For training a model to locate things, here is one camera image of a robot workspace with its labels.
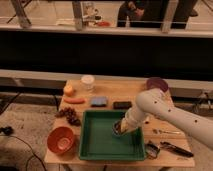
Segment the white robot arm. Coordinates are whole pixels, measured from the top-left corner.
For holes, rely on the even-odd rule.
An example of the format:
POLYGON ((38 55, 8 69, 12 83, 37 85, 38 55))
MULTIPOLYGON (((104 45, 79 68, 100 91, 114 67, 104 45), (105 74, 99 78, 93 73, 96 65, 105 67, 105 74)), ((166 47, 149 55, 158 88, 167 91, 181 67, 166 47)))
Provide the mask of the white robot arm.
POLYGON ((164 92, 158 88, 142 91, 135 105, 121 120, 121 132, 129 133, 142 125, 147 114, 153 114, 213 150, 213 120, 170 106, 164 101, 164 92))

